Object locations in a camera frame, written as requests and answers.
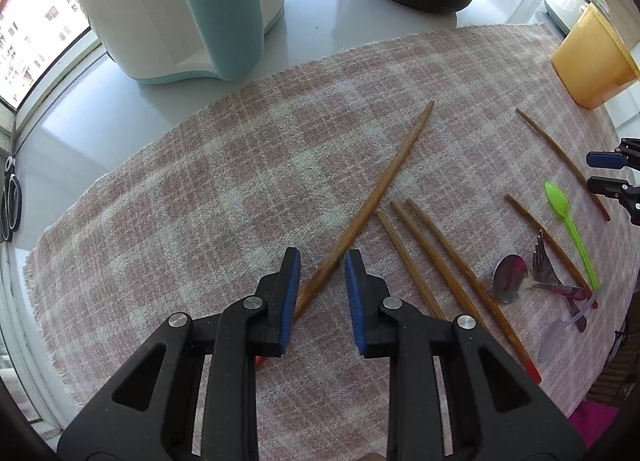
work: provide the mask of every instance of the green plastic spoon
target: green plastic spoon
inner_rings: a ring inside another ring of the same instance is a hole
[[[578,234],[574,221],[571,219],[569,214],[569,200],[564,195],[564,192],[560,190],[558,185],[548,181],[545,181],[545,192],[546,198],[549,200],[549,204],[553,210],[555,210],[556,214],[558,214],[560,219],[562,219],[567,230],[569,230],[569,234],[574,240],[576,248],[578,248],[578,253],[580,253],[584,269],[587,270],[587,277],[589,278],[589,282],[591,282],[591,287],[595,291],[598,288],[598,279],[596,278],[596,272],[593,270],[593,265],[591,264],[587,250],[580,238],[580,234]]]

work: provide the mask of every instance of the scissors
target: scissors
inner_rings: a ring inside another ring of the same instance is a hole
[[[11,133],[11,154],[4,162],[4,188],[0,199],[0,237],[2,241],[10,243],[14,232],[20,227],[22,216],[22,189],[15,175],[15,119]]]

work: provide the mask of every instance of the silver bolt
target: silver bolt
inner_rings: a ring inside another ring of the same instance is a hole
[[[473,329],[476,327],[476,319],[468,315],[460,315],[457,323],[462,329]]]
[[[400,309],[402,307],[402,300],[398,297],[386,297],[382,301],[382,305],[387,309]]]
[[[169,325],[171,327],[182,327],[189,321],[184,313],[174,313],[169,317]]]
[[[262,299],[260,297],[247,297],[244,299],[242,305],[247,309],[258,309],[262,306]]]

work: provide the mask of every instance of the metal fork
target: metal fork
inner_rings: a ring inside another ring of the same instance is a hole
[[[551,264],[551,261],[549,261],[548,255],[546,254],[542,230],[538,234],[536,248],[533,252],[532,276],[534,281],[548,282],[548,284],[562,284],[562,282],[560,282],[560,279],[558,279],[556,272],[554,271],[554,267]],[[566,298],[565,300],[569,305],[571,316],[576,316],[578,313],[580,313],[580,308],[573,300],[570,300],[568,298]],[[578,328],[578,331],[580,331],[580,333],[584,333],[584,330],[587,329],[586,317],[580,317],[575,322],[575,327]]]

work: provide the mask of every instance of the yellow bucket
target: yellow bucket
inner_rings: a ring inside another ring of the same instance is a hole
[[[551,56],[574,101],[595,109],[640,78],[640,70],[620,34],[589,4],[567,38]]]

